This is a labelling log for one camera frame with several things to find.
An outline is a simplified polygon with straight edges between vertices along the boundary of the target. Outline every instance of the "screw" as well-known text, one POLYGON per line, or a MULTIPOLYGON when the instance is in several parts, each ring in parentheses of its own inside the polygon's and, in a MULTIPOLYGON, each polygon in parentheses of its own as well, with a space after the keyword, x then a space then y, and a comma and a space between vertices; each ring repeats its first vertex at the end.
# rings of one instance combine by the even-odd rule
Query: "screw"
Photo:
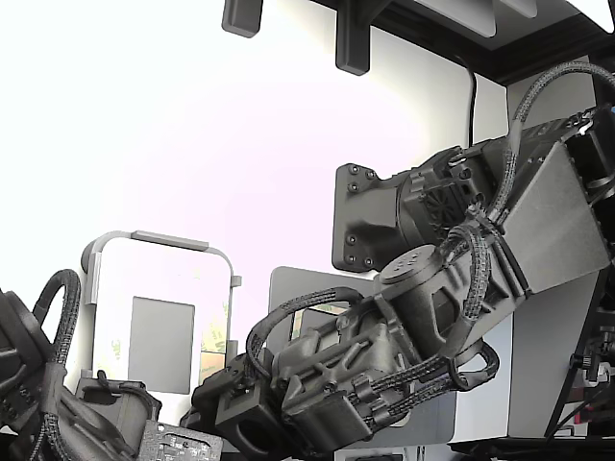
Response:
POLYGON ((328 382, 327 384, 323 386, 323 392, 325 394, 332 394, 336 390, 337 390, 337 384, 335 384, 334 382, 328 382))
POLYGON ((337 320, 335 321, 335 327, 338 330, 344 329, 349 324, 350 324, 350 320, 348 320, 348 317, 346 317, 345 315, 341 315, 337 317, 337 320))

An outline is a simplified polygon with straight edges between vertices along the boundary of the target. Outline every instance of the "white wall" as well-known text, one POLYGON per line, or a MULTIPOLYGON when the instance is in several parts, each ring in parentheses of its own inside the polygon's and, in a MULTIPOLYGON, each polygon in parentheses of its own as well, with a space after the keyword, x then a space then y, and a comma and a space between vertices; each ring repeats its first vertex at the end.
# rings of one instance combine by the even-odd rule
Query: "white wall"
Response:
MULTIPOLYGON (((223 3, 0 5, 3 289, 32 305, 106 231, 208 240, 244 277, 243 339, 275 267, 332 269, 337 166, 386 177, 465 143, 463 68, 374 30, 358 78, 334 66, 332 11, 266 0, 245 39, 222 31, 223 3)), ((505 89, 479 78, 475 139, 506 124, 505 89)), ((75 371, 89 327, 86 312, 75 371)))

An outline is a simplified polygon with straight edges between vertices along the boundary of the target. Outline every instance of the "black shelf bracket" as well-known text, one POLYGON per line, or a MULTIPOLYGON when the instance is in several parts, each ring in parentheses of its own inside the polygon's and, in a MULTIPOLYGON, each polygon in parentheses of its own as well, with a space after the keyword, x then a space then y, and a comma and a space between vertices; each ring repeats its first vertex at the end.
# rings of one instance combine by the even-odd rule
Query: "black shelf bracket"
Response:
POLYGON ((340 0, 335 65, 355 75, 369 71, 371 25, 392 0, 340 0))
POLYGON ((222 29, 252 38, 260 30, 262 0, 225 0, 222 29))

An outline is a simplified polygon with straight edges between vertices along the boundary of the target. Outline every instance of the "gray metal panel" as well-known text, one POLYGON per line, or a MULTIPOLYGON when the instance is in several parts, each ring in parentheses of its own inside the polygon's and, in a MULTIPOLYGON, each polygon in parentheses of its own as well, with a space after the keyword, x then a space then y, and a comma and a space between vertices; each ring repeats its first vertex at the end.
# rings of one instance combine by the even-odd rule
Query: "gray metal panel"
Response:
POLYGON ((573 280, 515 311, 509 436, 544 436, 597 280, 598 273, 573 280))
POLYGON ((554 144, 512 205, 503 229, 533 293, 610 264, 596 218, 561 142, 554 144))

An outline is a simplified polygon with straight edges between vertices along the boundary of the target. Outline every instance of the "circuit board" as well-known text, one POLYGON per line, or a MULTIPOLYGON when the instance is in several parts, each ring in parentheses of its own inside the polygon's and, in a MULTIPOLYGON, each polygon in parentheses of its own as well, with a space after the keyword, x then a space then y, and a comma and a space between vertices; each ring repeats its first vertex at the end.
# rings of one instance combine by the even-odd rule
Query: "circuit board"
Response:
POLYGON ((220 437, 148 421, 138 461, 219 461, 221 454, 220 437))

